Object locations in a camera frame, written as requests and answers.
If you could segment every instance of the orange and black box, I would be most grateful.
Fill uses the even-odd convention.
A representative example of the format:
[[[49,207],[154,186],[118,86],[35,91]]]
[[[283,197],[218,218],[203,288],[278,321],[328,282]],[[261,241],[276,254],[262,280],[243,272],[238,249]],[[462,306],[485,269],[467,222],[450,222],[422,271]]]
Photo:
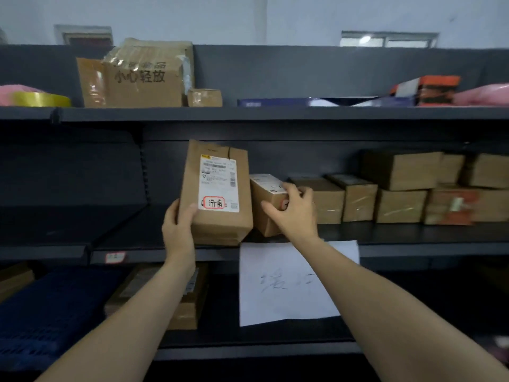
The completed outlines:
[[[459,76],[427,75],[394,86],[390,94],[415,99],[416,106],[451,106]]]

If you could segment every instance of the person's right arm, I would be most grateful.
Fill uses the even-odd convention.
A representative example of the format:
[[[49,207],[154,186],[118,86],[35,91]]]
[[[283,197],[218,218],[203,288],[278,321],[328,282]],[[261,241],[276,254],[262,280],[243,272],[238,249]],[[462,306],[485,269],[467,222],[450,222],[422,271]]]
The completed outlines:
[[[423,303],[318,237],[313,191],[286,184],[289,205],[262,202],[315,270],[384,382],[509,381],[509,370]]]

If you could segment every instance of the person's right hand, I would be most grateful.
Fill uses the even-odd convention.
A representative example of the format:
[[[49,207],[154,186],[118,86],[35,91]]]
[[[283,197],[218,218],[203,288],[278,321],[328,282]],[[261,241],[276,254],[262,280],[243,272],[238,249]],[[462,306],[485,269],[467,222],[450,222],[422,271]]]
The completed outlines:
[[[263,211],[276,223],[284,235],[294,245],[318,237],[317,215],[313,202],[313,190],[309,187],[297,187],[283,182],[283,187],[289,195],[286,210],[277,210],[274,205],[262,201]]]

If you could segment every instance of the person's left arm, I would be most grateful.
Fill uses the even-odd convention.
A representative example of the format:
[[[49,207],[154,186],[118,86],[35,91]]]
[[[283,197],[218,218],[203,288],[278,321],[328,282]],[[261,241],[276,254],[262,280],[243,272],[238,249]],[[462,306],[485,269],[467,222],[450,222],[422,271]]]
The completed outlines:
[[[179,202],[162,226],[166,262],[115,314],[83,337],[38,382],[140,382],[195,270],[191,205],[175,223]]]

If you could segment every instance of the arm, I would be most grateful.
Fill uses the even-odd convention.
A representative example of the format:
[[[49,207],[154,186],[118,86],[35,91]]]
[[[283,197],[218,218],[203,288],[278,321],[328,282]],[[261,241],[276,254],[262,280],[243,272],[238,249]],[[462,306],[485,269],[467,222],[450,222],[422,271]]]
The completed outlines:
[[[162,226],[166,262],[115,314],[58,359],[38,382],[142,381],[195,269],[191,205],[175,224],[179,202]]]
[[[286,184],[289,206],[264,211],[302,253],[384,382],[507,381],[509,370],[396,284],[318,237],[313,191]]]

